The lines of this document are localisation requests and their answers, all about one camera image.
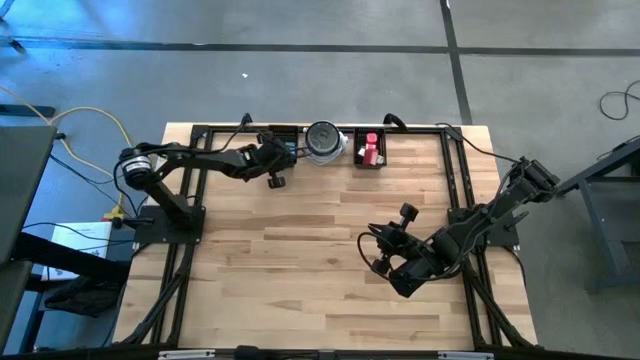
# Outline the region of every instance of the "wood grain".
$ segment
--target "wood grain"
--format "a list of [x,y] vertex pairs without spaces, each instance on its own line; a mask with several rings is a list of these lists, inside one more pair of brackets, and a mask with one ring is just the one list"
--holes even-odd
[[[187,143],[192,125],[167,124],[163,142]],[[491,150],[486,127],[463,131]],[[217,136],[214,147],[226,136]],[[230,147],[254,141],[241,134]],[[450,148],[464,204],[453,143]],[[426,237],[446,223],[449,198],[439,139],[394,135],[387,149],[389,165],[378,171],[354,168],[350,148],[323,167],[301,159],[284,172],[287,186],[276,190],[265,178],[244,183],[209,173],[205,234],[194,256],[180,346],[471,349],[460,277],[425,284],[405,299],[368,271],[356,250],[355,239],[367,223],[397,221],[404,202],[420,210],[412,233]],[[476,201],[489,201],[499,182],[495,160],[465,149]],[[165,183],[177,192],[181,178],[176,170]],[[372,240],[363,247],[370,257],[378,254]],[[116,340],[131,333],[157,298],[166,251],[166,245],[152,245],[134,259]],[[498,303],[535,341],[518,264],[502,249],[489,249],[487,257]],[[484,306],[479,312],[488,338]]]

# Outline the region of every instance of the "paper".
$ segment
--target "paper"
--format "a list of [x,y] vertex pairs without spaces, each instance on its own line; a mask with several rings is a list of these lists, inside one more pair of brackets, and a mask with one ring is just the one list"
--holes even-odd
[[[59,225],[68,226],[84,235],[95,238],[108,239],[111,236],[111,222],[60,223]],[[55,227],[51,241],[76,250],[102,246],[98,249],[83,250],[83,252],[101,258],[107,255],[107,240],[87,239],[63,227]],[[60,269],[50,268],[47,271],[45,266],[42,272],[42,281],[48,281],[49,275],[51,275],[51,281],[72,280],[78,277],[77,274]]]

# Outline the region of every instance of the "yellow cable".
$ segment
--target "yellow cable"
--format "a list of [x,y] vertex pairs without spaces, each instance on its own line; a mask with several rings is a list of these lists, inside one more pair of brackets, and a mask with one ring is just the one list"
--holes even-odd
[[[29,104],[29,102],[27,102],[27,101],[26,101],[25,99],[23,99],[22,97],[20,97],[20,96],[16,95],[14,92],[12,92],[11,90],[7,89],[7,88],[6,88],[6,87],[4,87],[4,86],[0,86],[0,90],[2,90],[2,91],[4,91],[4,92],[6,92],[7,94],[11,95],[13,98],[15,98],[15,99],[16,99],[16,100],[18,100],[20,103],[22,103],[22,105],[26,106],[26,107],[27,107],[27,108],[29,108],[31,111],[33,111],[33,112],[34,112],[34,114],[38,115],[38,117],[40,117],[40,119],[42,119],[42,121],[44,121],[44,122],[47,124],[47,126],[54,126],[54,125],[55,125],[54,123],[55,123],[55,121],[56,121],[56,120],[58,120],[58,121],[59,121],[59,120],[61,120],[63,117],[65,117],[65,116],[67,116],[67,115],[69,115],[70,113],[75,112],[75,111],[79,111],[79,110],[87,110],[87,111],[95,111],[95,112],[98,112],[98,113],[100,113],[100,114],[102,114],[102,115],[104,115],[104,116],[108,117],[109,119],[113,120],[113,122],[115,122],[115,123],[116,123],[116,125],[118,125],[118,127],[120,128],[120,131],[122,132],[122,135],[124,136],[124,139],[125,139],[125,141],[127,142],[127,144],[128,144],[129,146],[132,146],[132,144],[131,144],[131,140],[129,139],[129,135],[127,135],[127,132],[124,130],[124,127],[122,126],[122,123],[120,122],[120,120],[118,120],[115,116],[113,116],[113,115],[109,114],[108,112],[106,112],[106,111],[104,111],[104,110],[102,110],[102,109],[98,109],[98,108],[94,108],[94,107],[89,107],[89,106],[80,106],[80,107],[76,107],[76,108],[73,108],[73,109],[67,110],[67,111],[65,111],[65,112],[63,112],[63,113],[60,113],[60,114],[58,114],[58,115],[54,116],[54,117],[53,117],[53,118],[51,118],[50,120],[47,120],[47,118],[46,118],[44,115],[42,115],[42,113],[40,113],[40,112],[39,112],[35,107],[33,107],[31,104]],[[66,140],[61,139],[60,141],[62,142],[62,145],[64,145],[64,148],[67,150],[67,152],[69,153],[69,155],[70,155],[74,160],[76,160],[76,161],[78,161],[78,162],[80,162],[80,163],[82,163],[82,164],[84,164],[84,165],[87,165],[87,166],[89,166],[89,167],[91,167],[91,168],[93,168],[93,169],[95,169],[95,170],[98,170],[98,171],[100,171],[100,172],[104,173],[105,175],[109,176],[110,178],[113,178],[113,175],[112,175],[109,171],[107,171],[107,170],[105,170],[105,169],[101,168],[100,166],[98,166],[98,165],[96,165],[96,164],[94,164],[94,163],[92,163],[92,162],[90,162],[90,161],[87,161],[87,160],[85,160],[85,159],[83,159],[83,158],[79,157],[78,155],[76,155],[76,154],[73,152],[73,150],[71,150],[71,146],[67,143],[67,141],[66,141]],[[120,197],[118,198],[118,206],[117,206],[116,208],[114,208],[113,212],[116,212],[116,209],[117,209],[117,208],[122,209],[122,194],[120,194]]]

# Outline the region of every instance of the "wooden tabletop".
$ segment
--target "wooden tabletop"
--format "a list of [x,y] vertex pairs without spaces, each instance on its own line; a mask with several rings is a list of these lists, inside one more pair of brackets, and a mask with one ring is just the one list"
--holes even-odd
[[[167,124],[163,143],[188,144],[192,125]],[[491,150],[487,127],[462,128],[479,148]],[[226,139],[216,135],[214,148]],[[230,148],[249,142],[255,135],[239,134]],[[325,166],[300,159],[283,172],[287,186],[281,189],[269,189],[266,177],[244,183],[208,174],[205,233],[194,256],[180,347],[473,348],[461,276],[425,284],[405,299],[371,273],[355,244],[368,223],[398,221],[404,202],[420,210],[411,233],[427,237],[446,224],[449,197],[439,138],[387,136],[388,166],[380,170],[356,169],[348,149]],[[453,143],[451,153],[461,184]],[[466,153],[476,201],[490,201],[499,183],[495,159],[468,145]],[[165,183],[178,192],[181,179],[176,170]],[[464,203],[460,189],[458,196]],[[157,299],[167,248],[151,245],[133,260],[115,341],[129,335]],[[369,256],[379,254],[373,240],[363,248]],[[496,301],[535,342],[517,262],[501,248],[490,248],[487,260]],[[169,308],[165,336],[173,303]],[[489,339],[484,306],[479,312]]]

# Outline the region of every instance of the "gray floor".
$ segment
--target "gray floor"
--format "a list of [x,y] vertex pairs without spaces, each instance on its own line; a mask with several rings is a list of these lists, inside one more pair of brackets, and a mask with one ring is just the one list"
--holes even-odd
[[[450,6],[461,46],[640,47],[636,1],[450,0]],[[6,20],[7,31],[21,36],[446,45],[436,0],[57,0],[47,6],[16,0]],[[621,122],[607,120],[596,106],[604,92],[640,79],[638,58],[463,56],[461,62],[473,123],[490,126],[495,150],[539,159],[563,179],[640,133],[640,104],[631,104]],[[125,123],[134,142],[159,142],[168,121],[238,121],[247,111],[261,122],[378,122],[387,112],[411,123],[461,122],[449,57],[437,54],[34,49],[21,56],[1,48],[0,84],[60,110],[104,108]],[[38,121],[0,118],[0,125],[17,123]],[[61,128],[78,153],[104,167],[125,146],[115,126],[95,114],[69,117]],[[54,153],[71,163],[63,149]],[[499,168],[504,173],[506,164]],[[91,221],[111,208],[55,164],[44,179],[28,222]],[[603,264],[577,194],[528,210],[518,229],[540,343],[640,357],[640,289],[584,290],[603,275]],[[106,334],[80,320],[64,330],[66,314],[47,316],[41,346],[95,345]],[[54,336],[62,331],[87,335],[63,344]]]

